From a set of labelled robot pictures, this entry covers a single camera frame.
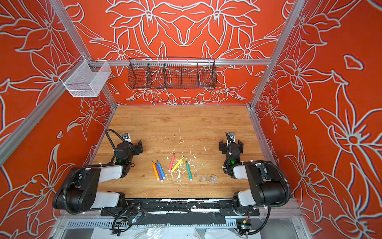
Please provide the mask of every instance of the wooden floor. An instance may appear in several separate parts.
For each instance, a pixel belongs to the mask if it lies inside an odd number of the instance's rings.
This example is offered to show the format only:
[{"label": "wooden floor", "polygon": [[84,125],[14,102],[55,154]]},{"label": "wooden floor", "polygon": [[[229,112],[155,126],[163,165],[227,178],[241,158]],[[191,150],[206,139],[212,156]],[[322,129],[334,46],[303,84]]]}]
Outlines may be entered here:
[{"label": "wooden floor", "polygon": [[[234,132],[244,143],[241,160],[264,159],[245,106],[119,106],[109,128],[119,134],[130,133],[133,144],[142,140],[144,152],[134,156],[126,177],[101,183],[98,190],[124,192],[126,198],[137,197],[232,197],[249,188],[248,180],[232,179],[223,173],[225,155],[219,141],[225,132]],[[115,145],[120,139],[110,134]],[[173,152],[174,164],[184,155],[190,164],[189,180],[185,163],[172,174],[168,166]],[[93,164],[107,163],[113,156],[106,136]],[[159,160],[166,174],[164,182],[156,180],[151,161]],[[215,184],[199,182],[201,175],[215,174]]]}]

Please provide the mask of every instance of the orange wallpaper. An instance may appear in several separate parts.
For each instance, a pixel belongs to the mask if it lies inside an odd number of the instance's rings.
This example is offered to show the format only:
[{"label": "orange wallpaper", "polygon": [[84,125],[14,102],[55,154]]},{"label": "orange wallpaper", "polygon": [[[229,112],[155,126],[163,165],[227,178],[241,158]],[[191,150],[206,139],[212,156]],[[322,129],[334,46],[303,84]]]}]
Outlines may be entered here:
[{"label": "orange wallpaper", "polygon": [[46,0],[0,3],[0,144],[79,57]]},{"label": "orange wallpaper", "polygon": [[[293,1],[63,0],[94,59],[270,57]],[[218,67],[215,90],[133,90],[113,67],[108,86],[119,104],[245,104],[264,66]]]},{"label": "orange wallpaper", "polygon": [[256,114],[314,238],[381,238],[382,4],[306,2]]},{"label": "orange wallpaper", "polygon": [[[60,84],[79,56],[45,0],[0,2],[0,143]],[[47,238],[52,198],[69,168],[87,164],[112,110],[103,93],[65,92],[0,170],[0,238]]]},{"label": "orange wallpaper", "polygon": [[64,92],[1,167],[0,238],[48,238],[54,194],[70,167],[90,162],[111,112],[103,93]]}]

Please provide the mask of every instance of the purple marker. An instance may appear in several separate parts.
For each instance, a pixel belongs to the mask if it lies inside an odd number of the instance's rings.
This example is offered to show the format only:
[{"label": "purple marker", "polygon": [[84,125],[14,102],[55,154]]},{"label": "purple marker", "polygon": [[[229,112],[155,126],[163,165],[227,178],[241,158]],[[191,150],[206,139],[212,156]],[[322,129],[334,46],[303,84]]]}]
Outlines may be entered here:
[{"label": "purple marker", "polygon": [[163,182],[163,177],[162,177],[162,174],[160,173],[160,170],[159,170],[157,163],[155,163],[155,167],[157,168],[160,181]]}]

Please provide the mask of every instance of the pink marker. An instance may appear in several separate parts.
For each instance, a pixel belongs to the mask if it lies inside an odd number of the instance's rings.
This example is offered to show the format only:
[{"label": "pink marker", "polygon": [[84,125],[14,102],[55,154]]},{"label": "pink marker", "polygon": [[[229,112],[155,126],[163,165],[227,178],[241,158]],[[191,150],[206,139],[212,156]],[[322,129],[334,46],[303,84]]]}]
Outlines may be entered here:
[{"label": "pink marker", "polygon": [[171,172],[172,164],[174,163],[174,159],[175,159],[175,154],[172,156],[171,163],[170,163],[170,166],[169,166],[169,168],[168,168],[168,171],[169,171],[169,172]]}]

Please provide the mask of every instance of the black cable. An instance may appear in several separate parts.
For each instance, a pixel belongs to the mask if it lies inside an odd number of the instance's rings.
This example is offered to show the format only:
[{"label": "black cable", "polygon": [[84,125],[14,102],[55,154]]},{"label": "black cable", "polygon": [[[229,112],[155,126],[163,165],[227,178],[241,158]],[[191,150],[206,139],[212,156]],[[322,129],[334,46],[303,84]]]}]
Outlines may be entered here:
[{"label": "black cable", "polygon": [[108,214],[109,216],[112,216],[114,218],[117,218],[117,219],[129,219],[130,217],[132,217],[132,215],[128,215],[128,216],[122,216],[122,215],[116,215],[112,212],[110,212],[109,210],[107,210],[106,208],[102,208],[102,211],[106,214]]},{"label": "black cable", "polygon": [[[227,143],[228,143],[228,152],[227,152],[227,154],[229,154],[229,151],[231,151],[231,138],[230,138],[230,136],[228,135],[227,132],[225,132],[225,136],[227,137]],[[223,166],[226,167],[226,168],[229,165],[228,159],[229,159],[229,157],[226,157],[226,159],[224,161],[224,164],[223,164]]]},{"label": "black cable", "polygon": [[[129,218],[131,218],[135,212],[137,211],[137,209],[133,206],[133,205],[129,205],[124,211],[120,212],[118,214],[119,217],[121,217],[122,215],[124,215],[128,210],[130,209],[130,215],[128,216],[125,216],[126,218],[124,220],[129,220]],[[118,218],[115,217],[114,221],[113,221],[113,224],[112,224],[112,231],[113,231],[113,234],[117,234],[117,236],[120,236],[121,232],[125,232],[129,229],[129,227],[126,227],[126,229],[119,229],[119,226],[118,226],[118,229],[115,229],[115,226],[117,225],[117,220]]]},{"label": "black cable", "polygon": [[112,130],[112,129],[110,129],[110,128],[105,129],[105,135],[106,135],[107,139],[109,140],[110,144],[112,145],[112,147],[113,147],[113,151],[114,151],[114,155],[113,155],[112,159],[110,160],[110,162],[113,162],[113,161],[114,161],[114,158],[115,158],[115,145],[114,145],[112,139],[110,138],[110,135],[109,135],[108,131],[113,132],[116,136],[118,136],[118,137],[122,140],[122,142],[124,142],[124,140],[123,140],[122,136],[119,135],[119,134],[118,134],[117,132],[115,132],[114,130]]},{"label": "black cable", "polygon": [[[265,224],[267,224],[267,221],[269,219],[269,215],[270,215],[270,206],[268,207],[268,213],[267,213],[267,216],[265,217],[265,220],[263,221],[263,223],[261,224],[261,226],[259,228],[257,228],[255,231],[253,232],[248,232],[248,235],[254,235],[256,233],[258,233],[259,231],[261,231],[264,227],[265,227]],[[246,235],[247,232],[242,230],[242,229],[239,229],[239,234],[240,235]]]}]

